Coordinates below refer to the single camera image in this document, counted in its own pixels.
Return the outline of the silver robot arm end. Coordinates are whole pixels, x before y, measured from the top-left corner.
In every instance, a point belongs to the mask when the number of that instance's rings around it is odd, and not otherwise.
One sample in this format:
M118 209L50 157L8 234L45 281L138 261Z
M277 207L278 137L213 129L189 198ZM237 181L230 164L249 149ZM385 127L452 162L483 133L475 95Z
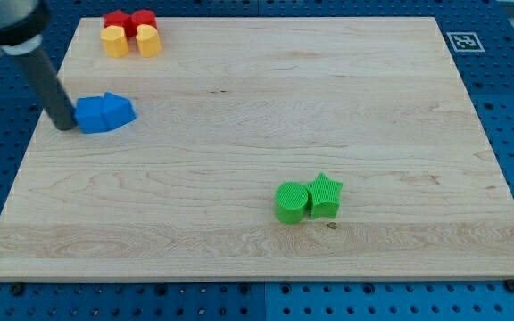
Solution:
M43 0L0 0L0 55L19 56L39 48L50 20Z

